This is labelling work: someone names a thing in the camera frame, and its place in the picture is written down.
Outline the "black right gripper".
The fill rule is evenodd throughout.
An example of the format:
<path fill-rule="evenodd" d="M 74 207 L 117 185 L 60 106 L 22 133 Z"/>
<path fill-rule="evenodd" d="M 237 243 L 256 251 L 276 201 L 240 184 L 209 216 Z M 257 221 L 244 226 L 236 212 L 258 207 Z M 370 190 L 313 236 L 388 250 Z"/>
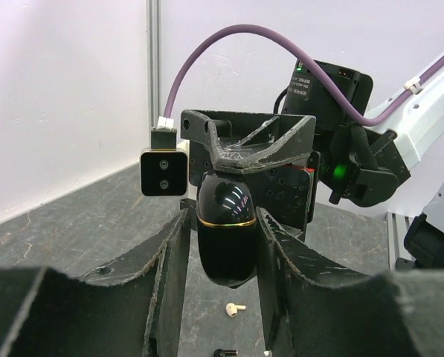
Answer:
<path fill-rule="evenodd" d="M 181 138 L 190 141 L 189 179 L 200 187 L 197 215 L 216 227 L 244 225 L 256 208 L 304 230 L 312 220 L 312 115 L 186 109 Z"/>

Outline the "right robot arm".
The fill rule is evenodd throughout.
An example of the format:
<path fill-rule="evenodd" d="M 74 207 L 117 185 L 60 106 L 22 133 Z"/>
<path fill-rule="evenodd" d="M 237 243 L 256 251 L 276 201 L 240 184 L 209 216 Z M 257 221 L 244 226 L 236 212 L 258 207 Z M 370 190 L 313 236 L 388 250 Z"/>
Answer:
<path fill-rule="evenodd" d="M 208 173 L 241 176 L 257 206 L 281 224 L 305 229 L 318 184 L 361 208 L 387 201 L 444 133 L 444 52 L 389 100 L 368 112 L 385 121 L 363 127 L 297 62 L 271 114 L 186 110 L 189 180 Z"/>

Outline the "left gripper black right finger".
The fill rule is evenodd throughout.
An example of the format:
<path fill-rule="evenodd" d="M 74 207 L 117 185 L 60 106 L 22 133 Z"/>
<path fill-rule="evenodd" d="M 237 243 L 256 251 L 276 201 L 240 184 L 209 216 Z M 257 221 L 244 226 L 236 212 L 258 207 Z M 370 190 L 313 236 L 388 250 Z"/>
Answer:
<path fill-rule="evenodd" d="M 257 281 L 274 356 L 444 356 L 444 269 L 342 266 L 257 209 Z"/>

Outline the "black glossy charging case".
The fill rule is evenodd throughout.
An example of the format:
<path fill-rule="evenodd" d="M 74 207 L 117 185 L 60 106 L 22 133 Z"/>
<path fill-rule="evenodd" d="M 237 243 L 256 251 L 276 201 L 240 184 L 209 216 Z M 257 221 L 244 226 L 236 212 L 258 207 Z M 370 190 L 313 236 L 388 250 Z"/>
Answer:
<path fill-rule="evenodd" d="M 202 267 L 211 282 L 236 289 L 255 275 L 257 215 L 242 179 L 204 173 L 196 193 L 196 224 Z"/>

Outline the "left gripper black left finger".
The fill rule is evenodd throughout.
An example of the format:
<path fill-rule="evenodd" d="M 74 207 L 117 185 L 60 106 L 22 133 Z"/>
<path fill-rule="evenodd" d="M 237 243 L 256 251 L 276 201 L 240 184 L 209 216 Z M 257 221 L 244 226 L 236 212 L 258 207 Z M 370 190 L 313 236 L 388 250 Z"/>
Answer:
<path fill-rule="evenodd" d="M 190 214 L 82 277 L 0 267 L 0 356 L 176 356 Z"/>

